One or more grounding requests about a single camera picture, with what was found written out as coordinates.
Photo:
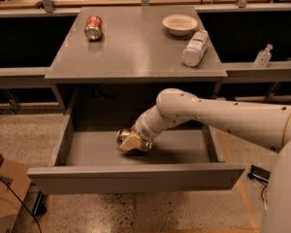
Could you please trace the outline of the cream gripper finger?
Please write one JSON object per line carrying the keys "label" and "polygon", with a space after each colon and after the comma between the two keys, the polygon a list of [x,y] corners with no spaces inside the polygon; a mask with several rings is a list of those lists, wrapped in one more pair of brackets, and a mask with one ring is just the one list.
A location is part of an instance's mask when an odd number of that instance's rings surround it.
{"label": "cream gripper finger", "polygon": [[120,140],[119,149],[124,152],[128,152],[130,150],[139,150],[140,148],[140,142],[133,136],[133,134],[121,138]]}

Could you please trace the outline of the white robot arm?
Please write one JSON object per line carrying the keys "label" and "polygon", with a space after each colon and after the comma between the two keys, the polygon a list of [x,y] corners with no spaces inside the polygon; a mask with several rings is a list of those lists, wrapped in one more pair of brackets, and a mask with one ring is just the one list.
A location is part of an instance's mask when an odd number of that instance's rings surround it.
{"label": "white robot arm", "polygon": [[291,233],[291,106],[202,99],[167,88],[131,129],[119,131],[119,148],[124,152],[150,150],[152,140],[163,131],[189,120],[278,153],[268,183],[260,232]]}

